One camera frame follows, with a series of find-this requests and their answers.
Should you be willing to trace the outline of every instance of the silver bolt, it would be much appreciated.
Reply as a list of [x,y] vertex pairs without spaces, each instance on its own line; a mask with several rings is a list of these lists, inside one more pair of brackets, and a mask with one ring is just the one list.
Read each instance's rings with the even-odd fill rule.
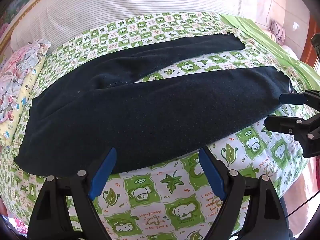
[[231,176],[234,176],[234,177],[238,175],[238,171],[236,170],[230,170],[229,173]]
[[85,170],[79,170],[77,172],[77,175],[80,176],[80,177],[84,176],[85,174],[86,174]]
[[54,179],[54,176],[52,176],[52,175],[47,177],[47,181],[53,181],[53,179]]
[[269,177],[268,177],[267,175],[262,175],[262,179],[263,179],[264,181],[268,181],[268,180],[269,180]]

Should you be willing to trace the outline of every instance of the bed sheet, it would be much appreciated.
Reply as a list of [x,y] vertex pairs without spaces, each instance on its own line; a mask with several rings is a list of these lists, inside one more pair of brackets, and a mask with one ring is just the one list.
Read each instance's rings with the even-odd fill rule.
[[[32,98],[61,76],[103,54],[186,36],[227,32],[236,35],[246,49],[190,58],[138,82],[205,71],[273,65],[290,77],[297,91],[305,88],[294,69],[279,65],[275,57],[254,39],[224,24],[218,14],[209,12],[131,17],[92,28],[58,47],[44,62],[22,113],[14,144],[4,147],[0,154],[0,194],[10,212],[28,224],[45,180],[23,172],[13,161],[23,140]],[[274,114],[307,119],[314,112],[306,106],[283,105]],[[93,136],[93,133],[88,133],[88,139]],[[302,157],[302,148],[293,136],[267,131],[264,120],[209,145],[209,148],[229,169],[236,169],[242,175],[270,176],[280,196],[308,162]],[[243,225],[248,200],[248,197],[243,200],[234,230]],[[71,197],[68,197],[67,204],[72,224],[80,230]],[[111,238],[132,240],[202,239],[221,204],[201,169],[197,152],[137,171],[112,175],[102,194],[94,200],[96,211]]]

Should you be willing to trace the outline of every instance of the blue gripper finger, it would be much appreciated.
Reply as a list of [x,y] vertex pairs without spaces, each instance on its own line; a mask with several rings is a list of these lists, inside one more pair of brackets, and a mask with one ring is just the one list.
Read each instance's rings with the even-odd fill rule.
[[113,170],[117,161],[117,151],[115,148],[111,148],[108,155],[102,162],[100,168],[98,169],[96,175],[91,180],[91,188],[88,193],[88,197],[91,201],[95,199],[95,197],[100,196],[102,190],[107,183],[107,180]]
[[222,201],[224,201],[227,197],[227,194],[224,190],[223,179],[203,148],[199,150],[199,162],[209,181],[213,193],[220,197]]
[[281,94],[280,103],[285,105],[303,105],[307,102],[307,98],[302,93],[298,94]]

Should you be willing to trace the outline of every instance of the tiled wall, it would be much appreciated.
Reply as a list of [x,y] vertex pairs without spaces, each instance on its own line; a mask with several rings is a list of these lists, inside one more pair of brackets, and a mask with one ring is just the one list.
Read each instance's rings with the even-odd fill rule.
[[309,28],[309,10],[302,0],[244,0],[244,16],[262,29],[275,19],[285,28],[284,44],[301,57]]

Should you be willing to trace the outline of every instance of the green fabric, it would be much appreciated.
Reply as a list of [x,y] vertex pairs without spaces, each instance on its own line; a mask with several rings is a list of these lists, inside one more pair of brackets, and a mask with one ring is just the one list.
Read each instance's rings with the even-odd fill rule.
[[221,20],[234,28],[240,29],[245,35],[255,39],[259,45],[274,55],[281,66],[291,66],[304,82],[307,89],[320,90],[320,77],[309,65],[291,58],[281,46],[272,41],[252,20],[220,14]]

